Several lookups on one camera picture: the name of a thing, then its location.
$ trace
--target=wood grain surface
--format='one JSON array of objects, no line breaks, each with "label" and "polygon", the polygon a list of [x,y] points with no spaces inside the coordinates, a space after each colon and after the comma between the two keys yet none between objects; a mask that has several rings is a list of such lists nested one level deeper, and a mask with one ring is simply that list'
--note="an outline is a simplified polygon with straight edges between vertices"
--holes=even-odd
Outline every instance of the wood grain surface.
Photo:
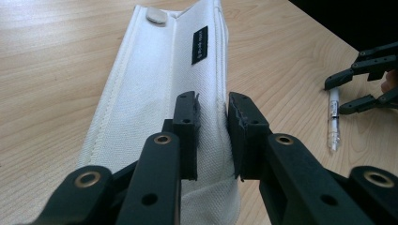
[{"label": "wood grain surface", "polygon": [[[34,219],[76,160],[135,5],[183,10],[194,1],[0,0],[0,224]],[[228,91],[253,99],[274,132],[299,138],[326,168],[398,174],[398,114],[341,116],[327,148],[324,80],[357,52],[286,0],[224,0]],[[357,76],[341,102],[381,95]],[[269,224],[257,181],[239,183],[237,224]]]}]

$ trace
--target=round hole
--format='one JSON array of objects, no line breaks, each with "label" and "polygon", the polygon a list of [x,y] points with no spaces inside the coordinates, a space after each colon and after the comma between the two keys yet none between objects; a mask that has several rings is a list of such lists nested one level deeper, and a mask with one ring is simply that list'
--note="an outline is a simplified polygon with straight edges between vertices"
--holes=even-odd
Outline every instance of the round hole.
[{"label": "round hole", "polygon": [[363,176],[374,185],[383,188],[392,188],[394,187],[394,182],[388,178],[388,176],[381,174],[379,172],[365,172]]},{"label": "round hole", "polygon": [[99,180],[99,172],[84,172],[76,178],[75,186],[77,188],[88,188],[97,184]]},{"label": "round hole", "polygon": [[150,206],[158,201],[158,196],[156,194],[147,194],[141,200],[141,203],[146,206]]},{"label": "round hole", "polygon": [[291,140],[289,137],[286,136],[278,136],[276,138],[276,141],[278,143],[284,144],[284,145],[290,145],[293,144],[293,140]]},{"label": "round hole", "polygon": [[321,195],[321,200],[323,203],[331,206],[337,205],[337,200],[330,195]]},{"label": "round hole", "polygon": [[172,140],[172,138],[170,138],[167,135],[160,135],[160,136],[155,138],[155,143],[157,143],[157,144],[167,144],[171,140]]}]

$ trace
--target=black label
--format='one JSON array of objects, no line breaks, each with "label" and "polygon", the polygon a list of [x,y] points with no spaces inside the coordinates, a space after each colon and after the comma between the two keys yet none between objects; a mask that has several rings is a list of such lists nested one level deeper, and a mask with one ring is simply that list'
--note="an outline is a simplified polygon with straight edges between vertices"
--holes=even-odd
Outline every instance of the black label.
[{"label": "black label", "polygon": [[196,64],[207,57],[207,26],[193,34],[192,64]]}]

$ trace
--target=bag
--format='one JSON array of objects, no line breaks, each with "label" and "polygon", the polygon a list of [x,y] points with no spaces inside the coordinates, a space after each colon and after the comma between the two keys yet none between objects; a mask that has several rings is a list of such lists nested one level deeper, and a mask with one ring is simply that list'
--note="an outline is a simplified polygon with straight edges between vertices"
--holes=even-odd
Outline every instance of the bag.
[{"label": "bag", "polygon": [[184,11],[136,6],[88,130],[79,167],[113,173],[173,118],[176,97],[199,94],[197,181],[182,181],[182,224],[234,224],[240,199],[226,124],[228,32],[218,0]]}]

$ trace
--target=pen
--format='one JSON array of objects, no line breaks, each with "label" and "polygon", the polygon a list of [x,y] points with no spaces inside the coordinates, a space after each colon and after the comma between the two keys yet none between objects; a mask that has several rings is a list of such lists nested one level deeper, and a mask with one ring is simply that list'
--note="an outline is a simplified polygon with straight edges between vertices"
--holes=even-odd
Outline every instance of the pen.
[{"label": "pen", "polygon": [[330,89],[329,96],[329,129],[328,129],[328,147],[330,152],[334,153],[340,145],[339,130],[339,89],[338,87]]}]

